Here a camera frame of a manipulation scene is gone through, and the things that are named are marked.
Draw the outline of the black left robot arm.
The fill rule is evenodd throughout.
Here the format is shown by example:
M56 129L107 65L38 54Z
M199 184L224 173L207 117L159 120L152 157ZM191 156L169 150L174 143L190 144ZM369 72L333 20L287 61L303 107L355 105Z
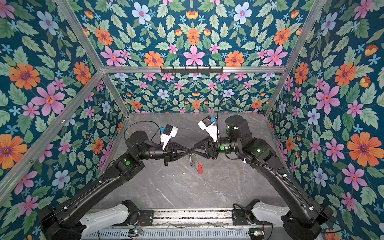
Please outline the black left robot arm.
M126 145L127 151L94 182L56 207L42 209L39 221L46 239L80 240L108 226L137 225L140 222L139 209L131 200L92 217L86 214L109 193L135 177L145 167L144 160L163 159L167 165L192 152L176 142L155 144L144 131L134 132L126 140Z

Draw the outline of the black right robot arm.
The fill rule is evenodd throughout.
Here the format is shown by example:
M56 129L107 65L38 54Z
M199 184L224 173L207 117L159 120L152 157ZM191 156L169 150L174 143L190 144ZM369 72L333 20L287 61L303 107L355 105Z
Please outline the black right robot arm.
M203 150L203 157L216 159L219 154L234 153L244 164L262 174L286 203L286 207L254 199L241 209L250 224L268 222L283 227L293 240L316 240L322 224L329 221L332 209L309 196L293 179L278 153L265 140L254 138L248 121L239 115L226 119L226 137L219 136L216 118L202 119L198 125L209 136L196 143L192 151Z

